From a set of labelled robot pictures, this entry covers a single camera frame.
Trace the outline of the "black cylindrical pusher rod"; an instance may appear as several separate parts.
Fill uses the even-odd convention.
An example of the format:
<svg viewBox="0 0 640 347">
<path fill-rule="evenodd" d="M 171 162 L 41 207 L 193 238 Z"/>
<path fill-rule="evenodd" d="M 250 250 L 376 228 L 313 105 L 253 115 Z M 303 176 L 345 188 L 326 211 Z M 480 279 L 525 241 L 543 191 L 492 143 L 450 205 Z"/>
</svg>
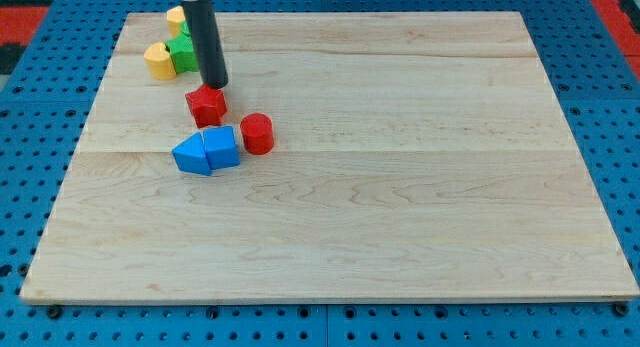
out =
<svg viewBox="0 0 640 347">
<path fill-rule="evenodd" d="M 228 84 L 228 73 L 212 0 L 181 0 L 202 82 L 214 89 Z"/>
</svg>

